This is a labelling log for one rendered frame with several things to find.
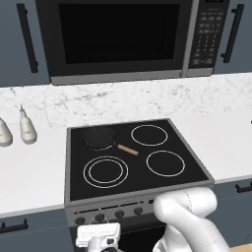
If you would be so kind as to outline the blue-grey drawer front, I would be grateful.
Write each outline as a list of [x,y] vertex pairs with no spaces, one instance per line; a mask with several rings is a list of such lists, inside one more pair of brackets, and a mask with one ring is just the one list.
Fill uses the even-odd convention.
[[235,184],[249,186],[251,179],[216,184],[217,209],[208,216],[229,247],[252,243],[252,191],[237,193]]
[[28,229],[0,233],[0,252],[74,252],[64,209],[0,218],[6,226],[28,221]]

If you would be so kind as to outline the black oven door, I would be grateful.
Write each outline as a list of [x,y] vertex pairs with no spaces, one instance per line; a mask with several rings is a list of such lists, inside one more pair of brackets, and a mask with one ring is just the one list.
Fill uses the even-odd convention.
[[157,222],[122,226],[118,248],[123,252],[153,252],[164,232],[165,225]]

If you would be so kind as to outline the black microwave door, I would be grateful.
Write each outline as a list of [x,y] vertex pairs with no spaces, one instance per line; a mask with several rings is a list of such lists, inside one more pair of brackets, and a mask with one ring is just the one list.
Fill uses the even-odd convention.
[[179,70],[193,0],[36,0],[51,77]]

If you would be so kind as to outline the black and steel microwave oven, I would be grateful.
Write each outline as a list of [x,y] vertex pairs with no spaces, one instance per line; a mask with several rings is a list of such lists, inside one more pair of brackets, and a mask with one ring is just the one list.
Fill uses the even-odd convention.
[[50,82],[213,74],[230,0],[36,0]]

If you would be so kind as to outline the black and steel stove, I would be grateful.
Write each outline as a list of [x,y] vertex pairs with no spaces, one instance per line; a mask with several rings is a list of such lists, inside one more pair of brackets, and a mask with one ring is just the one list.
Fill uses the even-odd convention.
[[[138,151],[95,151],[81,141],[83,127],[69,128],[66,143],[64,207],[73,238],[79,225],[119,222],[121,227],[163,224],[153,213],[154,198],[190,187],[213,187],[215,180],[169,119],[110,124],[116,142]],[[138,207],[140,216],[134,214]],[[117,211],[124,217],[118,219]],[[95,216],[104,214],[104,221]]]

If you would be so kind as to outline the white bottle with spout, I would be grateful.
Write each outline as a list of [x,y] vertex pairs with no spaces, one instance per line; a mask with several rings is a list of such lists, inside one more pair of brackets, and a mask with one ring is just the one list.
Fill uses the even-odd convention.
[[27,145],[34,144],[37,140],[37,133],[34,129],[32,121],[28,118],[23,107],[20,109],[20,132],[21,139]]
[[8,147],[13,143],[13,135],[6,122],[0,117],[0,147]]

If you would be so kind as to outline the blue-grey cupboard door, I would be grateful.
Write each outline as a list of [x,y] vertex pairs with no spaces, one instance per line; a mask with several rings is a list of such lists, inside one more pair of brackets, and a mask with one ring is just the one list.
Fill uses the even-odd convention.
[[[237,10],[242,10],[241,19],[230,60],[224,63],[224,55]],[[214,74],[249,72],[252,72],[252,0],[230,0]]]
[[[32,38],[38,73],[33,74],[25,48],[16,4],[23,2],[32,14]],[[35,0],[0,0],[0,88],[49,85]]]

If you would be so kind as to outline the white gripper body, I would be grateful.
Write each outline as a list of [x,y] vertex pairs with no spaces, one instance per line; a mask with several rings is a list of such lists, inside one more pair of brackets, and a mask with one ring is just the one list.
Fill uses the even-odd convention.
[[120,239],[119,222],[80,225],[77,229],[76,246],[88,247],[94,237],[101,239],[101,247],[116,247]]

